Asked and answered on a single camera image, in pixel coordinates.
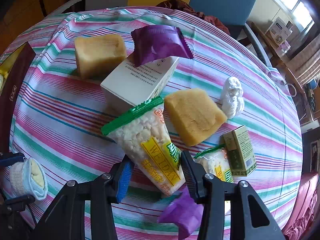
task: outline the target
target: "purple packaged snack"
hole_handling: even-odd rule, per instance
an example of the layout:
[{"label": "purple packaged snack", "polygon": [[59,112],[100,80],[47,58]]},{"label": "purple packaged snack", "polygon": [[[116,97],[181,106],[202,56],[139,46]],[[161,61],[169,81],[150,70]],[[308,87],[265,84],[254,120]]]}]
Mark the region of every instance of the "purple packaged snack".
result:
[{"label": "purple packaged snack", "polygon": [[190,236],[201,224],[203,205],[196,204],[185,187],[179,198],[176,198],[161,213],[158,223],[174,223],[178,229],[178,240]]},{"label": "purple packaged snack", "polygon": [[193,58],[178,27],[148,25],[132,31],[131,36],[134,41],[133,58],[136,67],[169,56]]}]

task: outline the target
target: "red cloth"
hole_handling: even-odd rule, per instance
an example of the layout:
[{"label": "red cloth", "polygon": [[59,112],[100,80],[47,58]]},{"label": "red cloth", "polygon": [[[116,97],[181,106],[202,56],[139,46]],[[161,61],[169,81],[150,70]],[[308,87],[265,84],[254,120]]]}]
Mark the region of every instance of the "red cloth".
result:
[{"label": "red cloth", "polygon": [[288,240],[298,240],[312,225],[314,207],[317,201],[318,174],[303,174],[300,181],[296,203],[282,232]]},{"label": "red cloth", "polygon": [[226,34],[230,35],[228,28],[225,27],[225,25],[223,25],[223,23],[218,18],[216,18],[212,15],[206,16],[206,15],[204,15],[203,12],[195,12],[195,10],[193,10],[193,8],[191,8],[190,5],[188,5],[186,2],[184,2],[182,0],[167,0],[167,1],[159,3],[157,5],[157,7],[168,8],[168,9],[173,9],[173,10],[175,9],[175,10],[179,10],[179,11],[183,11],[183,12],[192,14],[194,16],[197,16],[200,19],[203,19],[206,22],[211,23],[213,26],[216,26],[218,29],[220,29],[223,32],[225,32]]}]

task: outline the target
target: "white cloth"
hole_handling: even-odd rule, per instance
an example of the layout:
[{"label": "white cloth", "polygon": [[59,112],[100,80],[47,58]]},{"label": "white cloth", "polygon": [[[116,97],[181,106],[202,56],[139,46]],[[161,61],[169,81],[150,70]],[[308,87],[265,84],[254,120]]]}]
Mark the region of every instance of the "white cloth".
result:
[{"label": "white cloth", "polygon": [[[38,185],[37,182],[33,179],[31,171],[31,161],[38,165],[43,177],[43,185]],[[47,179],[42,169],[42,166],[35,159],[30,158],[23,163],[18,162],[12,165],[10,167],[9,177],[11,187],[15,195],[22,196],[26,194],[31,194],[36,198],[36,200],[43,200],[47,197]]]},{"label": "white cloth", "polygon": [[221,92],[222,111],[231,119],[242,113],[244,109],[243,89],[236,77],[229,77]]},{"label": "white cloth", "polygon": [[300,85],[305,85],[320,74],[320,34],[288,64]]}]

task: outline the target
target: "picture frame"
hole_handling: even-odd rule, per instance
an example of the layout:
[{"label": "picture frame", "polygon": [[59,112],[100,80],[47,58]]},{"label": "picture frame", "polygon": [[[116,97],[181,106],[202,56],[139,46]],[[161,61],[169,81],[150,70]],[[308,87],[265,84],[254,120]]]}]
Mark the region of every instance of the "picture frame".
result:
[{"label": "picture frame", "polygon": [[316,140],[310,143],[310,171],[319,171],[319,159],[320,159],[320,140]]}]

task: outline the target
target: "blue chair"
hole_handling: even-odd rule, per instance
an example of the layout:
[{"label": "blue chair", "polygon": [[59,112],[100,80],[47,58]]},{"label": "blue chair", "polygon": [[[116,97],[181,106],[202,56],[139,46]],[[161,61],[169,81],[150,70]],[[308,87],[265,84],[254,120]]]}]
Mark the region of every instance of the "blue chair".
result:
[{"label": "blue chair", "polygon": [[246,33],[252,43],[258,58],[267,66],[272,67],[267,54],[250,27],[245,23],[256,0],[190,0],[190,6],[195,11],[217,17],[236,39],[241,30]]}]

